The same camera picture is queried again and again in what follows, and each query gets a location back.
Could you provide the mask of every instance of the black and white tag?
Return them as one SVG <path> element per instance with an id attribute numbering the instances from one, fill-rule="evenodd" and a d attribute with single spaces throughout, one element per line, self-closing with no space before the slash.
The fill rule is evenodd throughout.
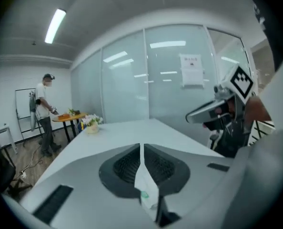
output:
<path id="1" fill-rule="evenodd" d="M 231 83 L 241 93 L 244 99 L 247 97 L 253 86 L 251 78 L 240 67 L 238 67 L 236 73 L 233 75 Z"/>

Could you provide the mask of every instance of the orange table top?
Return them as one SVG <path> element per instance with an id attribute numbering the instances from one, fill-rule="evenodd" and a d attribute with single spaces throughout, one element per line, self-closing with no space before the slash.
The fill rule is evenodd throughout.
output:
<path id="1" fill-rule="evenodd" d="M 77 115 L 70 115 L 69 118 L 62 119 L 62 120 L 59 120 L 58 117 L 55 117 L 55 118 L 52 119 L 52 121 L 53 122 L 66 122 L 66 121 L 77 120 L 77 119 L 83 118 L 86 115 L 87 115 L 87 113 L 80 113 L 80 114 L 77 114 Z"/>

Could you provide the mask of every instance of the whiteboard stand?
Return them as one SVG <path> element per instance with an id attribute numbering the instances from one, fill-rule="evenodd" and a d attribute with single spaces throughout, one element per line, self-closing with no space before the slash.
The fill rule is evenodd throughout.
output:
<path id="1" fill-rule="evenodd" d="M 15 90 L 15 104 L 16 104 L 16 114 L 17 114 L 17 120 L 18 120 L 18 125 L 19 125 L 19 129 L 22 135 L 22 139 L 23 139 L 23 146 L 25 147 L 25 138 L 24 138 L 24 133 L 31 131 L 31 128 L 28 130 L 22 130 L 21 128 L 21 122 L 20 120 L 22 119 L 26 119 L 26 118 L 30 118 L 30 108 L 29 108 L 29 100 L 30 100 L 30 96 L 29 93 L 31 90 L 36 90 L 36 88 L 25 88 L 25 89 L 18 89 Z M 39 122 L 36 118 L 38 127 L 36 127 L 35 129 L 39 129 L 40 131 L 40 135 L 42 137 L 42 131 L 39 125 Z"/>

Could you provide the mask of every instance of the fluorescent light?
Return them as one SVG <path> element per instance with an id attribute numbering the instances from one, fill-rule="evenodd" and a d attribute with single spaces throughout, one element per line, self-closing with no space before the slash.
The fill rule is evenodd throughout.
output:
<path id="1" fill-rule="evenodd" d="M 168 42 L 156 42 L 151 43 L 151 48 L 165 48 L 165 47 L 176 47 L 176 46 L 185 46 L 186 41 L 168 41 Z"/>
<path id="2" fill-rule="evenodd" d="M 111 62 L 111 61 L 113 61 L 113 60 L 115 60 L 115 59 L 119 59 L 119 58 L 121 58 L 121 57 L 123 57 L 123 56 L 126 56 L 126 55 L 127 55 L 127 52 L 126 52 L 126 51 L 122 51 L 122 52 L 120 52 L 120 53 L 117 53 L 117 54 L 115 54 L 115 55 L 112 55 L 112 56 L 109 57 L 109 58 L 104 59 L 103 61 L 106 62 L 106 63 L 108 63 L 108 62 Z"/>
<path id="3" fill-rule="evenodd" d="M 121 66 L 121 65 L 129 64 L 133 61 L 134 61 L 133 59 L 127 59 L 127 60 L 121 61 L 119 63 L 113 64 L 110 68 L 115 68 L 115 67 L 118 67 L 118 66 Z"/>
<path id="4" fill-rule="evenodd" d="M 166 72 L 161 72 L 161 74 L 177 74 L 177 71 L 166 71 Z"/>
<path id="5" fill-rule="evenodd" d="M 46 34 L 46 37 L 45 37 L 46 43 L 52 44 L 52 41 L 54 40 L 56 32 L 57 32 L 57 30 L 58 30 L 58 28 L 59 28 L 59 26 L 60 26 L 65 15 L 66 15 L 66 12 L 64 10 L 60 10 L 60 9 L 56 10 L 54 17 L 51 20 L 51 24 L 50 24 L 50 26 L 47 30 L 47 34 Z"/>
<path id="6" fill-rule="evenodd" d="M 226 58 L 226 57 L 221 57 L 221 59 L 226 60 L 226 61 L 229 61 L 229 62 L 232 62 L 232 63 L 239 63 L 239 62 L 236 61 L 236 60 L 233 60 L 233 59 L 230 59 L 230 58 Z"/>
<path id="7" fill-rule="evenodd" d="M 137 78 L 137 77 L 143 77 L 143 76 L 147 76 L 147 74 L 138 74 L 138 75 L 135 75 L 134 77 Z"/>

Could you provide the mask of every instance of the round wooden table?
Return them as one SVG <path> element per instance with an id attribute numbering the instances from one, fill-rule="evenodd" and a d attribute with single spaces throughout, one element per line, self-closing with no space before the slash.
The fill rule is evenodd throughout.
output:
<path id="1" fill-rule="evenodd" d="M 80 114 L 76 114 L 76 115 L 70 115 L 69 118 L 61 119 L 61 120 L 59 120 L 58 117 L 55 117 L 55 118 L 52 119 L 52 121 L 53 122 L 63 122 L 64 131 L 65 131 L 67 140 L 70 143 L 71 140 L 70 140 L 69 133 L 67 132 L 67 128 L 66 128 L 65 122 L 70 121 L 70 123 L 71 123 L 71 130 L 73 131 L 74 137 L 76 137 L 75 126 L 74 126 L 73 120 L 77 120 L 77 123 L 79 123 L 79 119 L 83 118 L 86 115 L 87 115 L 87 113 L 80 113 Z"/>

